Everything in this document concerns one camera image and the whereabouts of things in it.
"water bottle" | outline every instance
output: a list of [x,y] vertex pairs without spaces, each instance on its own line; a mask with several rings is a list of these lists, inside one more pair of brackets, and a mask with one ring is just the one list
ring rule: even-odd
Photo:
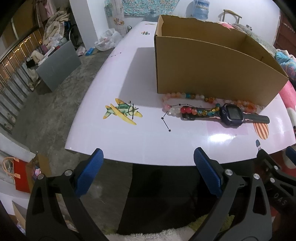
[[145,16],[144,21],[158,22],[159,13],[156,13],[154,9],[150,9],[150,13]]
[[195,0],[192,17],[199,20],[207,20],[210,2],[207,0]]

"wooden door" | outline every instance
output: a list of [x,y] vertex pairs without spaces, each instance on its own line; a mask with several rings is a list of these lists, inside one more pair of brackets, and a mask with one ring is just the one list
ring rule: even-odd
[[274,47],[276,49],[287,50],[289,54],[296,56],[296,33],[283,13],[281,14]]

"watch strap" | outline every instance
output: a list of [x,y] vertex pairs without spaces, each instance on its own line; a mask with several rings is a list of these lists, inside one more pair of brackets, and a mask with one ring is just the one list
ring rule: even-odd
[[[195,109],[197,111],[204,111],[204,110],[207,110],[207,111],[210,111],[211,109],[210,108],[197,108],[195,107]],[[204,116],[204,115],[194,115],[192,113],[188,114],[188,113],[185,113],[185,114],[182,114],[182,117],[186,120],[195,120],[195,119],[220,119],[220,115],[219,115],[219,111],[215,112],[215,114],[213,114],[212,116]]]
[[249,114],[249,113],[243,112],[243,116],[244,116],[245,121],[251,121],[251,122],[255,122],[255,123],[263,123],[263,124],[270,123],[268,116],[265,116],[265,115]]

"watch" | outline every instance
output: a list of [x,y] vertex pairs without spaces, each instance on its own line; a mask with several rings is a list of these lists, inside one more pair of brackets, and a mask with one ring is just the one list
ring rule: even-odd
[[[211,109],[196,108],[196,110],[210,111]],[[182,117],[185,120],[217,119],[217,120],[221,120],[227,126],[240,126],[244,122],[264,123],[264,124],[269,124],[270,122],[268,116],[242,112],[242,110],[235,104],[225,104],[221,106],[219,111],[215,112],[212,116],[208,116],[208,115],[199,116],[199,115],[193,115],[192,113],[190,114],[185,113],[185,114],[182,114]]]

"beaded bracelet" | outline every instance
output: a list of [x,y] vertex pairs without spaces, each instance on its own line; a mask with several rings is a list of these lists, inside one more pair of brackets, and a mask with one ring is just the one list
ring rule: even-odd
[[[180,107],[181,104],[176,105],[176,106],[171,106],[168,104],[168,100],[170,98],[181,98],[181,99],[196,99],[196,100],[204,100],[207,103],[214,103],[215,107],[209,110],[197,110],[194,106],[192,107]],[[241,108],[243,112],[246,113],[255,113],[257,111],[257,105],[249,102],[249,101],[229,101],[229,100],[223,100],[225,103],[231,103],[235,104],[238,107]],[[171,114],[193,114],[193,115],[198,115],[198,116],[213,116],[217,111],[220,109],[220,104],[217,102],[216,98],[205,98],[204,95],[195,95],[195,94],[190,94],[190,93],[167,93],[166,95],[163,96],[163,105],[165,111],[169,111]]]

